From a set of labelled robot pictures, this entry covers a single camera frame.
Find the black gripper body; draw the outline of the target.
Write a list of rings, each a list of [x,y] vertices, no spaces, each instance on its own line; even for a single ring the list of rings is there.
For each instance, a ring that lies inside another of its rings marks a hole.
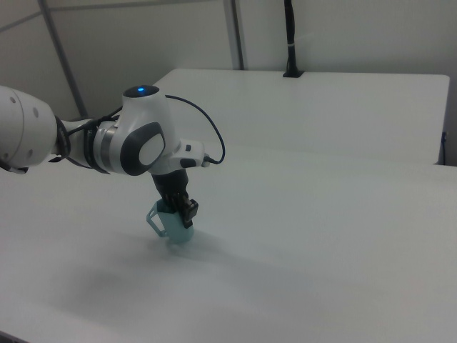
[[[181,208],[189,194],[186,187],[189,182],[186,170],[180,169],[168,174],[152,175],[152,179],[161,198],[170,208]]]

